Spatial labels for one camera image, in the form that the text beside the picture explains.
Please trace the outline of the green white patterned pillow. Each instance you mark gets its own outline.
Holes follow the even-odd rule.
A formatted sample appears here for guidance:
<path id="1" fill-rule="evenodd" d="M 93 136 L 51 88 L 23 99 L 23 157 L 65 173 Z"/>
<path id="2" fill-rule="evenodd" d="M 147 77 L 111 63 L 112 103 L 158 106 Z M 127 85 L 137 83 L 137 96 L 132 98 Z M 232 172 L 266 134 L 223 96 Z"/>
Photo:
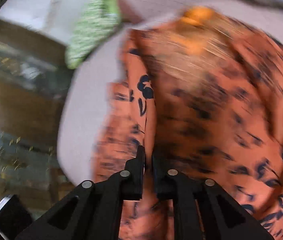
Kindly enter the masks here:
<path id="1" fill-rule="evenodd" d="M 122 23 L 118 0 L 89 0 L 76 22 L 65 51 L 68 69 L 76 69 Z"/>

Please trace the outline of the wooden glass-panel wardrobe door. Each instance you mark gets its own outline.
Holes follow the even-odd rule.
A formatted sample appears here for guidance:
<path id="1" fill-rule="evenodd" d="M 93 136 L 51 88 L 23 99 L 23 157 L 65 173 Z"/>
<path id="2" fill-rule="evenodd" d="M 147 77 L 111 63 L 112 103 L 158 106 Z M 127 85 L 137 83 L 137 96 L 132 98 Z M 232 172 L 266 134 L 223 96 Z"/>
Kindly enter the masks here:
<path id="1" fill-rule="evenodd" d="M 0 20 L 0 201 L 16 194 L 33 218 L 73 187 L 56 156 L 72 77 L 62 44 Z"/>

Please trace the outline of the pink quilted mattress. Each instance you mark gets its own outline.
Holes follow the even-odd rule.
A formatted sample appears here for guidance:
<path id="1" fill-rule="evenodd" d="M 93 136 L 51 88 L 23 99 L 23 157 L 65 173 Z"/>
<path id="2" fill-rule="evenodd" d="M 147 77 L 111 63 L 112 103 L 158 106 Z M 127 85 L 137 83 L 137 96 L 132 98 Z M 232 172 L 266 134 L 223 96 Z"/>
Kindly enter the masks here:
<path id="1" fill-rule="evenodd" d="M 208 0 L 199 5 L 260 28 L 283 44 L 281 9 L 241 0 Z M 156 27 L 177 14 L 172 10 L 160 12 L 140 24 L 124 24 L 75 71 L 62 111 L 57 145 L 58 162 L 74 185 L 93 178 L 91 155 L 110 111 L 111 83 L 124 78 L 119 52 L 129 30 Z"/>

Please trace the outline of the orange black floral blouse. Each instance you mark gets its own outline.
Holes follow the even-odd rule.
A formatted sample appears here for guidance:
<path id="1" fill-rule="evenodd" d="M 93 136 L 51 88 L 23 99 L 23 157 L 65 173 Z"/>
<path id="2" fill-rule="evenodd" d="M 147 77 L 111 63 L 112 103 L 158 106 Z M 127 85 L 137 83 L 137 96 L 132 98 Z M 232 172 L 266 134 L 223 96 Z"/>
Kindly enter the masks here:
<path id="1" fill-rule="evenodd" d="M 144 146 L 190 178 L 211 178 L 283 239 L 283 45 L 260 29 L 194 7 L 131 29 L 93 153 L 93 180 L 123 170 Z"/>

